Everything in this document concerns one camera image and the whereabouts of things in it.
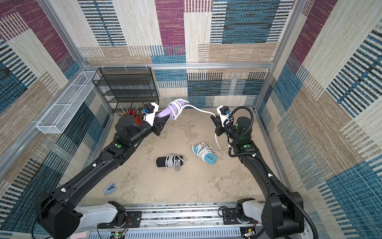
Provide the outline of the purple power strip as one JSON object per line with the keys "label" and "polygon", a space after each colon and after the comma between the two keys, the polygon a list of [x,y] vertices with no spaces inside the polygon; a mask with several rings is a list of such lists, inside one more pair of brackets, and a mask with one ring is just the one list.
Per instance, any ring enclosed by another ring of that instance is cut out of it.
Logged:
{"label": "purple power strip", "polygon": [[161,111],[157,117],[163,118],[170,116],[171,119],[175,120],[183,111],[184,106],[188,103],[189,102],[184,99],[176,99],[172,101],[163,111]]}

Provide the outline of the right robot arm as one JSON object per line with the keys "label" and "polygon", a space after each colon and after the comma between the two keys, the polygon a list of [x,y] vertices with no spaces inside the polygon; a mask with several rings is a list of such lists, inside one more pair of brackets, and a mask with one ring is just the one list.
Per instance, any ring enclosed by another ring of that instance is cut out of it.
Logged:
{"label": "right robot arm", "polygon": [[239,117],[236,124],[223,126],[220,117],[212,116],[211,119],[218,135],[225,134],[235,142],[230,148],[231,155],[237,157],[251,172],[265,198],[265,202],[253,198],[238,200],[238,222],[259,222],[271,239],[302,233],[305,229],[304,216],[298,206],[285,195],[289,189],[274,175],[253,142],[252,120]]}

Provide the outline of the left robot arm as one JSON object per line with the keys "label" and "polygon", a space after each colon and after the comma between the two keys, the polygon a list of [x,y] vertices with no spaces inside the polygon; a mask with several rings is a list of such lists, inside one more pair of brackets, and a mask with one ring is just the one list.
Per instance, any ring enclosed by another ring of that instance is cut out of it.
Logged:
{"label": "left robot arm", "polygon": [[109,173],[122,166],[149,134],[160,135],[170,117],[155,117],[152,124],[137,124],[131,115],[123,116],[115,126],[113,141],[95,161],[67,183],[54,191],[41,192],[35,200],[36,223],[54,239],[66,239],[76,230],[98,224],[124,228],[127,224],[125,208],[115,201],[106,204],[78,207],[78,203]]}

